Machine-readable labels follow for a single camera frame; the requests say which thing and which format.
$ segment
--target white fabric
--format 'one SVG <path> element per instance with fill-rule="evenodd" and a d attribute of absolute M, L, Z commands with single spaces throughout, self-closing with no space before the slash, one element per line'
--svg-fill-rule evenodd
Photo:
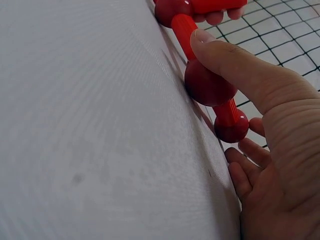
<path fill-rule="evenodd" d="M 219 142 L 145 0 L 0 1 L 0 239 L 237 240 Z"/>

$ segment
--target red dumbbell-shaped toy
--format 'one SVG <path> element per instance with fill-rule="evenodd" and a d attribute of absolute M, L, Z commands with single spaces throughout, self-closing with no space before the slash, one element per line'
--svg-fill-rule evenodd
<path fill-rule="evenodd" d="M 194 55 L 190 46 L 192 32 L 197 29 L 192 15 L 221 11 L 244 6 L 247 0 L 155 0 L 155 17 L 165 27 L 172 28 L 188 59 L 185 87 L 198 103 L 212 107 L 216 113 L 214 129 L 217 137 L 226 143 L 242 140 L 248 132 L 249 121 L 237 109 L 233 99 L 237 90 L 221 76 L 206 69 Z"/>
<path fill-rule="evenodd" d="M 226 143 L 237 143 L 249 129 L 246 115 L 237 109 L 233 97 L 237 90 L 221 76 L 205 68 L 197 59 L 188 62 L 184 74 L 186 91 L 196 102 L 212 107 L 216 136 Z"/>

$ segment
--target black grid lines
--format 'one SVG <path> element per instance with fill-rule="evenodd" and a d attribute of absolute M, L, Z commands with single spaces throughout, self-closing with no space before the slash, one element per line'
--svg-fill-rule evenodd
<path fill-rule="evenodd" d="M 320 3 L 249 0 L 245 9 L 241 19 L 205 29 L 262 60 L 296 71 L 320 92 Z M 247 108 L 252 111 L 253 104 L 243 94 L 235 100 L 246 114 Z"/>

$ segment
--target skin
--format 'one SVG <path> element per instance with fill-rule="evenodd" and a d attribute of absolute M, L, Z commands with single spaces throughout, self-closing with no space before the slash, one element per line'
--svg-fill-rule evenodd
<path fill-rule="evenodd" d="M 250 129 L 270 151 L 249 139 L 225 152 L 242 203 L 245 240 L 320 239 L 320 94 L 299 74 L 262 61 L 197 29 L 197 59 L 250 99 L 263 118 Z"/>
<path fill-rule="evenodd" d="M 237 9 L 231 9 L 227 11 L 227 14 L 230 19 L 237 20 L 241 18 L 241 16 L 244 14 L 244 8 L 237 8 Z M 196 23 L 201 23 L 204 21 L 207 21 L 211 25 L 217 25 L 222 22 L 224 18 L 224 12 L 223 11 L 216 11 L 216 12 L 210 12 L 206 15 L 200 15 L 197 14 L 193 16 L 193 19 Z"/>

